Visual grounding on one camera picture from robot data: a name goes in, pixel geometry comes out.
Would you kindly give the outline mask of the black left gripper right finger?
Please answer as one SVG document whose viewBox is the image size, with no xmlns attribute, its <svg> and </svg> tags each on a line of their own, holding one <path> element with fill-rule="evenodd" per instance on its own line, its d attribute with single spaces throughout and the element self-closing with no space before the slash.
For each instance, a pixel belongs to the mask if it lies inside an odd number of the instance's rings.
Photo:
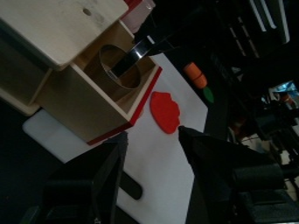
<svg viewBox="0 0 299 224">
<path fill-rule="evenodd" d="M 179 127 L 179 141 L 201 188 L 210 224 L 227 224 L 239 192 L 271 183 L 273 160 L 243 145 Z"/>
</svg>

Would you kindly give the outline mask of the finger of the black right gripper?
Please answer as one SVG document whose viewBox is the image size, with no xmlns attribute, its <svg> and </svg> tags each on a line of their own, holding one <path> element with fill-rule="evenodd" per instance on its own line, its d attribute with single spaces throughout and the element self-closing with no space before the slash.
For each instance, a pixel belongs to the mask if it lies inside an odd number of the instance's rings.
<svg viewBox="0 0 299 224">
<path fill-rule="evenodd" d="M 114 78 L 119 78 L 129 69 L 137 64 L 137 62 L 149 55 L 154 50 L 155 42 L 150 37 L 143 38 L 135 46 L 126 53 L 126 56 L 110 69 L 110 74 Z"/>
</svg>

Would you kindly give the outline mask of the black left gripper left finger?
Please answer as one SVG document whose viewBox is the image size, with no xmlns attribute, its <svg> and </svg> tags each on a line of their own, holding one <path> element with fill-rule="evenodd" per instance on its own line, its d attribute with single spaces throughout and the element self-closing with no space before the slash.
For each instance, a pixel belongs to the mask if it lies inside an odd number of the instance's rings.
<svg viewBox="0 0 299 224">
<path fill-rule="evenodd" d="M 47 180 L 42 204 L 28 208 L 22 224 L 115 224 L 127 142 L 122 132 L 63 165 Z"/>
</svg>

